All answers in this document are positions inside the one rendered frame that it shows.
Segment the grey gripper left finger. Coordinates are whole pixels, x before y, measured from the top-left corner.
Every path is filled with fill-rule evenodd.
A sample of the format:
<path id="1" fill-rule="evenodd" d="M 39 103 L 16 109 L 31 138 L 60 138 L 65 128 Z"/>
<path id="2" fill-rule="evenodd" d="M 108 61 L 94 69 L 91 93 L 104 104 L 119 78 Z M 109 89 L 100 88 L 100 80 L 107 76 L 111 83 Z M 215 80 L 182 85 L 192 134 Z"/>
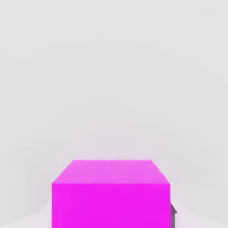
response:
<path id="1" fill-rule="evenodd" d="M 51 210 L 51 200 L 49 200 L 38 213 L 7 224 L 5 228 L 52 228 Z"/>

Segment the small magenta cube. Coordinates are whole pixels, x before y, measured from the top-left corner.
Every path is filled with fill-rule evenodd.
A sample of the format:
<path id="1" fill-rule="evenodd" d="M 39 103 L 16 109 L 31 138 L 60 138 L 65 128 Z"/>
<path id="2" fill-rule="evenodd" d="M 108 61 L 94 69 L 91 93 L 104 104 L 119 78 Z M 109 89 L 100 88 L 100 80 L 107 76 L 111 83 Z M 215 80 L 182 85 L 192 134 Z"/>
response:
<path id="1" fill-rule="evenodd" d="M 52 228 L 171 228 L 170 188 L 150 160 L 74 160 L 52 182 Z"/>

